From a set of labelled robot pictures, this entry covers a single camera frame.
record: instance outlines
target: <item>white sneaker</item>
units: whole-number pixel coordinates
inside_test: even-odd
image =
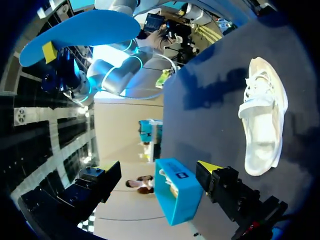
[[[246,138],[244,168],[260,176],[278,166],[288,98],[275,69],[261,57],[251,60],[246,85],[238,112]]]

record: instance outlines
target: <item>blue box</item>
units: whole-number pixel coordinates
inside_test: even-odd
[[[149,120],[141,120],[139,121],[140,123],[140,128],[139,128],[139,132],[140,132],[140,140],[143,143],[149,143],[153,140],[152,134],[156,134],[156,138],[157,139],[161,139],[162,138],[162,125],[161,124],[157,124],[156,126],[156,132],[153,133],[153,125],[150,124]]]
[[[177,198],[166,184],[166,178],[159,174],[161,169],[178,189]],[[175,158],[166,158],[155,161],[154,193],[168,223],[174,226],[194,218],[203,188],[195,174],[179,161]]]

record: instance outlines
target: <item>dark tabletop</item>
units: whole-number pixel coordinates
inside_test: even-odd
[[[285,87],[283,148],[277,168],[250,176],[244,168],[246,139],[238,118],[250,60],[267,60]],[[164,88],[162,158],[176,158],[195,172],[197,160],[231,166],[239,178],[288,203],[303,202],[319,170],[319,83],[304,45],[279,15],[254,20],[231,32],[171,77]],[[229,240],[238,228],[218,204],[203,196],[192,221],[207,239]]]

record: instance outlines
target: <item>yellow tag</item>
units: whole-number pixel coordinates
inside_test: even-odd
[[[106,165],[103,166],[96,166],[94,169],[102,169],[104,171],[108,171],[113,165],[115,165],[118,161],[112,161],[110,163],[107,163]]]
[[[184,12],[184,11],[182,11],[182,10],[179,10],[179,12],[178,12],[178,15],[180,15],[180,16],[184,16],[186,13]]]
[[[213,164],[205,162],[205,161],[200,161],[199,160],[198,163],[200,163],[202,166],[204,166],[209,171],[209,173],[211,173],[211,174],[212,174],[212,172],[214,170],[224,169],[224,167],[222,167],[222,166],[213,165]]]
[[[42,46],[43,55],[45,57],[45,63],[51,63],[53,60],[57,58],[58,51],[55,49],[52,41],[47,42]]]

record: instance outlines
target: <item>ceiling light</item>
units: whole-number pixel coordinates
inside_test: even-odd
[[[84,107],[78,107],[78,113],[79,114],[85,114],[86,113],[86,109]]]
[[[83,163],[84,164],[87,164],[91,161],[91,157],[90,156],[87,156],[84,160],[83,160]]]
[[[127,53],[109,45],[97,45],[93,47],[92,61],[102,59],[116,68],[121,67],[124,60],[128,57]]]

